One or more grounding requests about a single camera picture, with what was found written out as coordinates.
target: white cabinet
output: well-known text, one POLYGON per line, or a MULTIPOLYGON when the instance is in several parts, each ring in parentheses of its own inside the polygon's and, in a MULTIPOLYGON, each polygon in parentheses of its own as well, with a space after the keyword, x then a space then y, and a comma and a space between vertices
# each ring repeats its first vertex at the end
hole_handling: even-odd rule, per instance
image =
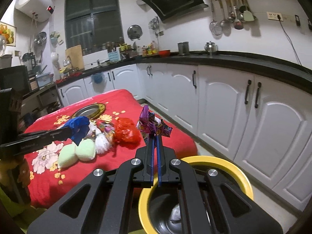
POLYGON ((169 115, 193 134, 197 134, 198 66, 167 64, 169 115))
POLYGON ((168 91, 167 83, 169 81, 166 63, 153 63, 149 65, 149 82, 148 88, 152 92, 149 94, 154 97, 153 105, 169 114, 169 104, 172 95, 168 91))
POLYGON ((114 89, 112 74, 110 71, 102 72, 102 82, 96 83, 92 79, 92 76, 84 78, 85 87, 88 93, 88 97, 93 97, 98 94, 102 94, 106 91, 110 91, 114 89))
POLYGON ((251 111, 234 162, 273 188, 296 162, 311 135, 312 97, 273 79, 255 79, 251 111))
POLYGON ((69 83, 58 89, 64 106, 74 104, 88 97, 83 79, 69 83))
POLYGON ((199 66, 197 136, 231 160, 244 134, 254 84, 253 74, 199 66))
POLYGON ((126 89, 138 100, 141 98, 141 85, 136 64, 111 70, 113 85, 116 90, 126 89))
POLYGON ((295 164, 273 191, 297 209, 305 209, 312 195, 312 136, 295 164))
POLYGON ((142 97, 155 105, 156 89, 153 87, 152 77, 149 72, 150 63, 140 63, 138 64, 138 76, 142 88, 142 97))

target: window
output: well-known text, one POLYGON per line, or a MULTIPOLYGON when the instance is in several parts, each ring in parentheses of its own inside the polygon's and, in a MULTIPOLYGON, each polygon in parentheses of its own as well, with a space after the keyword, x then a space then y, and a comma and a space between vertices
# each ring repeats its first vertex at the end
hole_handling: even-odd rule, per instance
POLYGON ((65 21, 67 48, 81 45, 83 55, 123 37, 118 0, 66 0, 65 21))

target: red bedspread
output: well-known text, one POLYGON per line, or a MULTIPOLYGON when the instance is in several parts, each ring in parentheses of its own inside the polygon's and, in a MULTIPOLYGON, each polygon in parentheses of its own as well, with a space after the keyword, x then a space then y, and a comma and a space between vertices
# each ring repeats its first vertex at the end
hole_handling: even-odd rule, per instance
MULTIPOLYGON (((26 133, 56 129, 68 119, 67 116, 71 116, 80 108, 93 103, 105 104, 106 110, 104 114, 107 115, 107 119, 111 118, 112 122, 116 122, 117 117, 127 117, 132 119, 136 124, 142 111, 142 107, 136 102, 129 91, 115 90, 87 98, 76 104, 64 107, 57 112, 46 115, 32 124, 26 130, 26 133)), ((197 155, 197 149, 193 139, 174 125, 170 123, 168 123, 168 125, 173 127, 173 131, 170 138, 163 137, 163 145, 173 148, 178 158, 197 155)), ((55 142, 56 145, 60 143, 67 145, 71 143, 71 140, 55 142)), ((145 143, 142 139, 137 148, 143 146, 145 146, 145 143)), ((47 149, 43 149, 44 151, 48 151, 48 153, 44 153, 44 155, 46 155, 44 159, 47 157, 53 158, 54 160, 57 159, 60 148, 61 145, 58 147, 49 146, 47 149)), ((118 168, 124 161, 133 158, 135 152, 136 149, 130 150, 118 145, 115 151, 109 151, 103 155, 96 155, 95 159, 90 162, 78 161, 73 166, 65 169, 57 169, 57 162, 54 162, 51 168, 45 168, 44 171, 43 167, 38 169, 37 167, 34 168, 35 166, 32 165, 33 162, 37 162, 38 164, 38 160, 41 161, 41 159, 38 159, 38 154, 40 154, 40 152, 27 154, 25 158, 31 170, 29 190, 31 193, 32 205, 44 208, 50 207, 94 169, 102 168, 108 171, 118 168)))

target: faucet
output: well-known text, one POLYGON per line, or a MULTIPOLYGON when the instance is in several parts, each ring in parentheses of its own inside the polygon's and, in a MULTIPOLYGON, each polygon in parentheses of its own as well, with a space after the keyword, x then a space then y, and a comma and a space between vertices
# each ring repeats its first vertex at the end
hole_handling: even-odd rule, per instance
POLYGON ((71 64, 71 73, 75 73, 73 64, 71 63, 71 57, 70 57, 69 55, 67 56, 67 60, 69 60, 69 62, 70 62, 70 64, 71 64))

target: red plastic bag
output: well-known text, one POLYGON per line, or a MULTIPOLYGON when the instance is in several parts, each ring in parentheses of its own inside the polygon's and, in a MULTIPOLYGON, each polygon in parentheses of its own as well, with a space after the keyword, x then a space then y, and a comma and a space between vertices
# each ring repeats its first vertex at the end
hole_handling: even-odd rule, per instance
POLYGON ((133 121, 129 118, 119 118, 115 125, 115 140, 127 147, 127 144, 139 144, 141 141, 141 132, 136 128, 133 121))

